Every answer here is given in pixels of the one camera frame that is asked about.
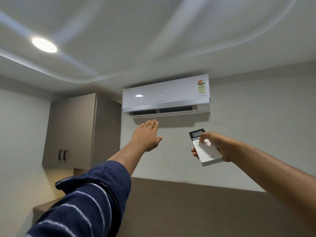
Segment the white air conditioner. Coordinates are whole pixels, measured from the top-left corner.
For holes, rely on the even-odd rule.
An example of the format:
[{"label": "white air conditioner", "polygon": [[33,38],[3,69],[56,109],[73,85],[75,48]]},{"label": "white air conditioner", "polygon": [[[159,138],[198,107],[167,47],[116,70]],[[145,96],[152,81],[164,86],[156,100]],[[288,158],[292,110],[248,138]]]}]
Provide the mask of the white air conditioner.
[{"label": "white air conditioner", "polygon": [[199,75],[123,90],[122,110],[132,118],[211,112],[209,76]]}]

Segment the sticker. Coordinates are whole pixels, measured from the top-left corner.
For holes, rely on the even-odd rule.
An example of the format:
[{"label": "sticker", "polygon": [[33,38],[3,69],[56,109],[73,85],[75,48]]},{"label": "sticker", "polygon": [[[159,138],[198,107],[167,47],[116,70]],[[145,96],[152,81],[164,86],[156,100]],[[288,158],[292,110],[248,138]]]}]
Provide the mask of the sticker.
[{"label": "sticker", "polygon": [[198,92],[200,94],[205,93],[205,81],[204,80],[199,80],[197,84],[198,84]]}]

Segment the cabinet door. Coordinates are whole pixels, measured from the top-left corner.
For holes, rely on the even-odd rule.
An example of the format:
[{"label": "cabinet door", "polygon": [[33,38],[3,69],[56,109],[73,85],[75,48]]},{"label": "cabinet door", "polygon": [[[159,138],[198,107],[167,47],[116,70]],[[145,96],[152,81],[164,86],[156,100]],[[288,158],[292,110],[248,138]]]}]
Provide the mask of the cabinet door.
[{"label": "cabinet door", "polygon": [[95,97],[90,94],[52,102],[43,166],[90,168]]}]

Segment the hand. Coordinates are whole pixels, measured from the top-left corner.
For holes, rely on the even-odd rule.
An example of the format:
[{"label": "hand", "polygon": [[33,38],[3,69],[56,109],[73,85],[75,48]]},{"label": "hand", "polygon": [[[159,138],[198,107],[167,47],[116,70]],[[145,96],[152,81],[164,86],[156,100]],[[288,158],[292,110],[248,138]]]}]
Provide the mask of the hand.
[{"label": "hand", "polygon": [[135,142],[144,148],[144,151],[155,149],[162,137],[156,137],[158,130],[158,122],[156,120],[146,121],[141,124],[133,133],[132,142]]},{"label": "hand", "polygon": [[[205,139],[208,139],[212,145],[219,149],[221,155],[223,156],[223,160],[226,162],[230,162],[230,150],[234,144],[237,144],[237,140],[228,138],[222,134],[215,132],[203,132],[200,136],[199,141],[202,142]],[[195,148],[191,149],[193,156],[198,158],[198,154],[196,153]]]}]

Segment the black cabinet handle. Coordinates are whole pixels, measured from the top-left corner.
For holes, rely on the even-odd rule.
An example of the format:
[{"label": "black cabinet handle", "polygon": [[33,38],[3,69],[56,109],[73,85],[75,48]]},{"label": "black cabinet handle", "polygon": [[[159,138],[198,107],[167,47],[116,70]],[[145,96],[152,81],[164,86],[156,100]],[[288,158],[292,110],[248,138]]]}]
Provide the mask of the black cabinet handle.
[{"label": "black cabinet handle", "polygon": [[63,151],[63,150],[60,150],[60,151],[59,151],[59,154],[58,154],[58,159],[59,159],[59,160],[61,160],[60,155],[61,155],[61,152],[62,152],[62,151]]},{"label": "black cabinet handle", "polygon": [[66,159],[67,151],[68,151],[68,150],[65,150],[65,151],[64,151],[64,160],[67,160],[67,159]]}]

